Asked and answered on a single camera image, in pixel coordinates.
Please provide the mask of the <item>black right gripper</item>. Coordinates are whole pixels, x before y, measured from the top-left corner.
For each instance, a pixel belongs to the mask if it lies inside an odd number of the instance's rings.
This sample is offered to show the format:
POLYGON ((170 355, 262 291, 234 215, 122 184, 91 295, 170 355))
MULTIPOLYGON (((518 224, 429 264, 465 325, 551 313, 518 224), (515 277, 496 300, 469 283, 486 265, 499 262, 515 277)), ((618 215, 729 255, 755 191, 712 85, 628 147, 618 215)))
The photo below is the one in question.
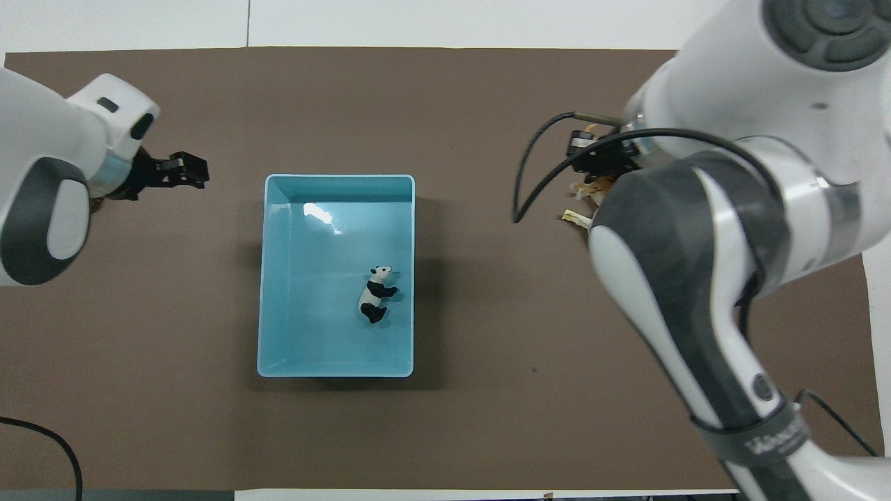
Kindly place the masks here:
MULTIPOLYGON (((592 132, 575 129, 567 141, 565 156, 572 157, 592 143, 592 132)), ((599 147, 592 153, 594 161, 590 177, 592 180, 598 180, 601 177, 621 177, 621 175, 640 170, 640 165, 634 159, 637 152, 636 146, 622 142, 599 147)))

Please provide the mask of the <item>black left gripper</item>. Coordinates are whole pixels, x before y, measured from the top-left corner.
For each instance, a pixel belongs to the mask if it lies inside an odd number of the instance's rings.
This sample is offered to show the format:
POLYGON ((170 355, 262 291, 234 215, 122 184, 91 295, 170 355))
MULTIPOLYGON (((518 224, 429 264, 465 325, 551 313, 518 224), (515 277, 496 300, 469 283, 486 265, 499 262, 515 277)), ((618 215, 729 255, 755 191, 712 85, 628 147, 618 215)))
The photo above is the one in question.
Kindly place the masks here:
POLYGON ((117 189, 117 200, 136 202, 146 188, 188 186, 204 189, 209 181, 206 159, 188 152, 175 152, 167 159, 155 159, 140 147, 132 159, 132 168, 117 189))

